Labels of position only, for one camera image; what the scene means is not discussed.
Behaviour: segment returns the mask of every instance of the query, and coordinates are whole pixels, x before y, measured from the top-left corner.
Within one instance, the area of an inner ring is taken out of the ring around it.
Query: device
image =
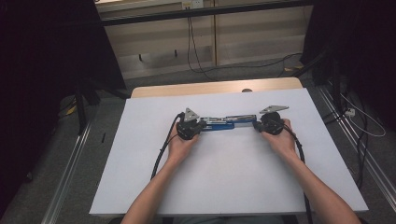
[[[210,131],[221,131],[230,130],[235,127],[246,127],[251,122],[256,121],[256,115],[240,115],[240,116],[229,116],[225,118],[212,118],[206,117],[201,118],[202,121],[206,122],[206,126],[202,129],[203,132]]]
[[[253,121],[254,129],[259,133],[266,132],[272,135],[280,134],[284,128],[285,122],[280,118],[277,111],[288,108],[289,107],[285,105],[270,105],[266,107],[264,110],[260,111],[260,113],[263,114],[260,121]]]
[[[177,134],[184,140],[191,140],[196,134],[199,134],[205,127],[204,120],[197,121],[199,116],[186,108],[186,113],[180,114],[180,122],[177,124]]]

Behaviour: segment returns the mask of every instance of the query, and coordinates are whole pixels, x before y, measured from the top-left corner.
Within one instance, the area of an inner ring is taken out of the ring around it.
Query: person
[[[290,121],[284,119],[291,129]],[[177,134],[176,125],[170,136]],[[360,223],[349,205],[324,184],[311,170],[300,161],[295,151],[295,142],[291,134],[283,130],[279,135],[262,132],[272,150],[289,166],[306,197],[323,223],[354,224]],[[150,223],[161,203],[166,187],[175,174],[177,167],[189,155],[191,147],[198,141],[199,135],[185,141],[174,137],[169,142],[169,155],[163,168],[147,184],[132,203],[122,220],[122,224]]]

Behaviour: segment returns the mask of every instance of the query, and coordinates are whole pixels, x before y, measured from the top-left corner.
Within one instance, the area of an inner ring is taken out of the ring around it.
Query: black curtain
[[[0,0],[0,216],[42,154],[59,103],[74,94],[76,82],[125,88],[103,27],[59,27],[98,20],[92,0]]]
[[[313,69],[317,84],[332,75],[332,60],[341,75],[378,114],[396,130],[396,13],[392,1],[318,1],[314,5],[304,42],[302,63],[327,52]]]

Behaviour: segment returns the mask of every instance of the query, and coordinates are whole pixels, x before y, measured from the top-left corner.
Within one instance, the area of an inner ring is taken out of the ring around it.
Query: white sheet
[[[308,167],[355,211],[368,210],[307,90],[223,93],[127,100],[90,214],[124,214],[147,185],[176,114],[256,114],[268,105],[291,120]],[[163,154],[159,170],[167,158]],[[160,215],[258,215],[304,212],[289,168],[250,128],[202,133],[165,193]]]

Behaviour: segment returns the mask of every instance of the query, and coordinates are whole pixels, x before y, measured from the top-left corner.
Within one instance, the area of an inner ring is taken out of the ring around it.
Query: electrical outlet
[[[355,109],[348,108],[348,109],[346,110],[346,115],[347,115],[347,116],[350,116],[350,117],[354,117],[354,116],[355,116]]]
[[[183,1],[183,2],[181,2],[181,9],[182,10],[191,9],[191,8],[193,8],[191,1]]]
[[[192,0],[192,8],[202,8],[204,7],[204,0]]]

